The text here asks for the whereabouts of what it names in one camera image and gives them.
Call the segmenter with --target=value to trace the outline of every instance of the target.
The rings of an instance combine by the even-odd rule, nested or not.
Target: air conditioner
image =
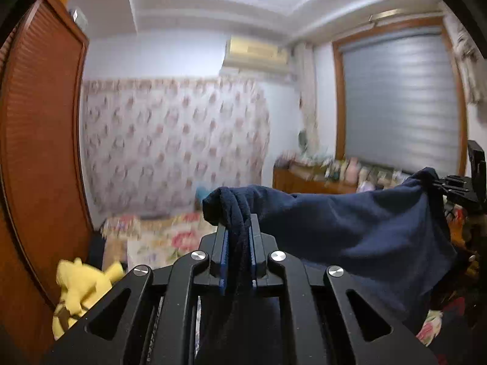
[[[226,44],[223,67],[289,74],[287,50],[258,41],[232,37]]]

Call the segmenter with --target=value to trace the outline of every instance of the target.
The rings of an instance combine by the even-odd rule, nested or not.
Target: roller blind
[[[348,43],[345,155],[405,171],[456,174],[459,111],[439,26]]]

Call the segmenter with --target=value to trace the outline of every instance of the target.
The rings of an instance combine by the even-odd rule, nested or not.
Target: yellow plush toy
[[[101,272],[90,265],[83,265],[79,258],[74,262],[59,261],[56,282],[61,287],[61,298],[54,311],[54,339],[59,339],[123,276],[120,262]]]

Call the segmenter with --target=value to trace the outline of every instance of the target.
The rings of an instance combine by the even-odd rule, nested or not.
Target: window
[[[384,26],[334,44],[337,158],[409,172],[429,166],[440,176],[463,173],[463,89],[441,19],[425,22],[434,24],[409,28],[405,22],[396,31]]]

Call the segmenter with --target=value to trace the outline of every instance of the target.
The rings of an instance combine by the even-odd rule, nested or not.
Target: louvered door
[[[16,28],[0,48],[0,81],[15,32]],[[0,208],[0,329],[4,328],[14,347],[8,347],[8,351],[21,350],[31,363],[38,363],[54,341],[50,328],[52,309],[32,281],[31,273],[25,269],[15,241],[8,216]]]
[[[91,224],[79,166],[78,108],[87,39],[59,0],[20,24],[0,90],[2,181],[23,254],[49,299],[60,259],[85,258]]]

